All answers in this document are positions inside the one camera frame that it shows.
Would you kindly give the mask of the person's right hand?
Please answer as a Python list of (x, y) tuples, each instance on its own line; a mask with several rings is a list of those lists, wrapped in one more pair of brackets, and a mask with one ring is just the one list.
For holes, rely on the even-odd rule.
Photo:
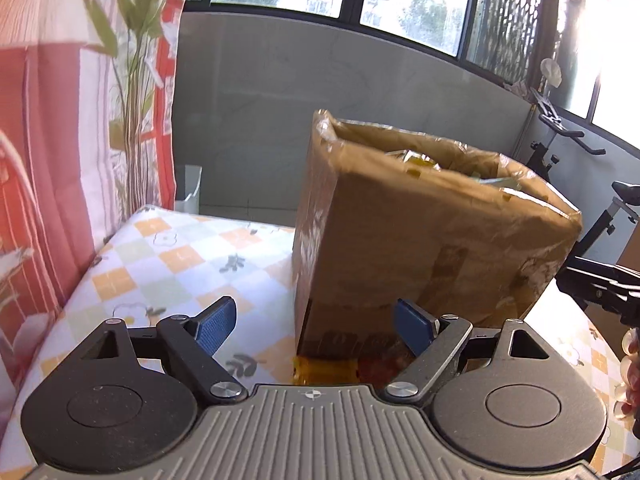
[(634, 416), (639, 411), (639, 330), (630, 328), (623, 336), (624, 357), (620, 361), (623, 381), (615, 388), (614, 415), (618, 419)]

